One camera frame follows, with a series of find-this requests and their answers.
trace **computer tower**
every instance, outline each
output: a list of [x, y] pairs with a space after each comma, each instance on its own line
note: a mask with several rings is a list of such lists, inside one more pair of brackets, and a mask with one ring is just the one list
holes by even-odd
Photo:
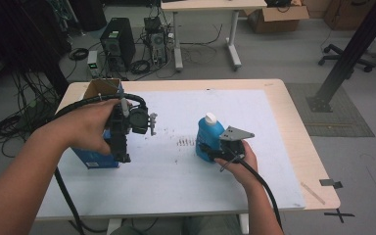
[[159, 17], [145, 18], [144, 23], [152, 63], [161, 66], [167, 62], [165, 30]]
[[85, 31], [99, 30], [106, 26], [105, 12], [100, 0], [68, 0]]
[[151, 42], [151, 57], [154, 65], [160, 66], [166, 63], [165, 32], [152, 33], [149, 37]]
[[108, 58], [115, 58], [121, 71], [128, 71], [136, 48], [128, 18], [112, 18], [100, 37], [103, 50]]

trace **left hand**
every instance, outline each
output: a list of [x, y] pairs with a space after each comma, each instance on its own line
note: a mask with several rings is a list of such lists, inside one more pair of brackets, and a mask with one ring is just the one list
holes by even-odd
[[113, 106], [120, 100], [112, 99], [80, 107], [41, 128], [57, 131], [66, 148], [75, 147], [108, 155], [111, 150], [103, 139], [106, 122]]

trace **right hand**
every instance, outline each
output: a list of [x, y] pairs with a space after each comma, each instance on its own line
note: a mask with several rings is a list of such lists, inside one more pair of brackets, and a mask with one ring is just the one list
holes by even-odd
[[[249, 143], [247, 143], [245, 140], [242, 140], [242, 142], [246, 153], [246, 157], [243, 160], [255, 171], [258, 171], [258, 160], [255, 153], [253, 152]], [[221, 166], [227, 163], [227, 161], [223, 159], [215, 159], [215, 161]], [[228, 164], [225, 168], [234, 175], [237, 181], [241, 183], [245, 189], [256, 187], [256, 183], [259, 183], [255, 176], [241, 164]]]

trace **cardboard box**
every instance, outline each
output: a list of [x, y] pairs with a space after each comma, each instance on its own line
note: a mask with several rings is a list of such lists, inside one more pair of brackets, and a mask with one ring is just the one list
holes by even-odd
[[[94, 79], [90, 81], [83, 99], [101, 95], [111, 95], [118, 92], [119, 79]], [[105, 130], [103, 138], [110, 141], [110, 130]], [[101, 155], [97, 152], [72, 148], [87, 168], [117, 168], [119, 162], [115, 162], [113, 155]]]
[[356, 30], [375, 0], [332, 0], [324, 21], [334, 30]]
[[299, 20], [308, 19], [306, 6], [290, 8], [263, 8], [248, 17], [248, 23], [255, 33], [295, 31]]
[[323, 19], [332, 0], [302, 0], [312, 19]]

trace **chair leg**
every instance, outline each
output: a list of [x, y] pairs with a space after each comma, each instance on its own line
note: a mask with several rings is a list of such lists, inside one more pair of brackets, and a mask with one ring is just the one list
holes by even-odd
[[[341, 58], [341, 55], [344, 53], [344, 51], [341, 48], [335, 46], [334, 44], [329, 44], [327, 47], [323, 49], [323, 52], [329, 53], [331, 50], [337, 53], [338, 55], [323, 56], [322, 59], [318, 62], [320, 66], [323, 66], [325, 64], [325, 61], [339, 60]], [[365, 72], [371, 72], [372, 69], [376, 67], [375, 64], [365, 61], [363, 59], [359, 59], [357, 63], [365, 66], [364, 67]]]

